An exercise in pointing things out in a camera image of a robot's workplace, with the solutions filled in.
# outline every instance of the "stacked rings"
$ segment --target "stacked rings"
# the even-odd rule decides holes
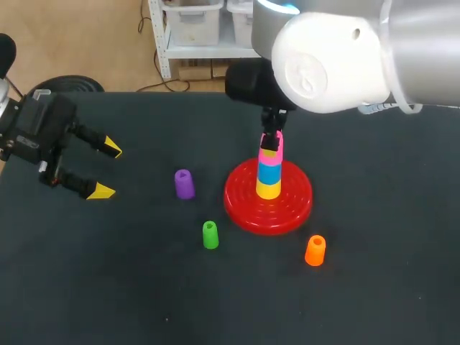
[[[256,192],[260,198],[265,200],[276,199],[281,194],[281,163],[284,142],[280,131],[277,132],[277,137],[280,140],[278,151],[262,148],[259,150]]]

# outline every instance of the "white storage bin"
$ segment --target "white storage bin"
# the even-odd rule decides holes
[[[163,4],[172,40],[176,45],[217,45],[219,12],[224,0],[211,0],[207,6],[171,6]]]
[[[252,48],[252,1],[229,0],[227,9],[233,14],[236,44]]]

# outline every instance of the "purple ring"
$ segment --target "purple ring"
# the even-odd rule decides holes
[[[188,200],[195,197],[192,174],[186,169],[181,169],[174,175],[175,192],[179,199]]]

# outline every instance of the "pink ring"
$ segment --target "pink ring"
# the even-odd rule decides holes
[[[262,164],[274,167],[275,165],[280,165],[282,163],[282,151],[284,150],[284,139],[280,131],[277,132],[277,137],[280,139],[280,146],[274,157],[268,157],[264,155],[262,149],[259,149],[259,162]]]

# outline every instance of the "blue ring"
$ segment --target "blue ring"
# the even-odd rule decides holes
[[[281,164],[270,167],[269,165],[259,163],[257,178],[264,185],[277,184],[281,180]]]

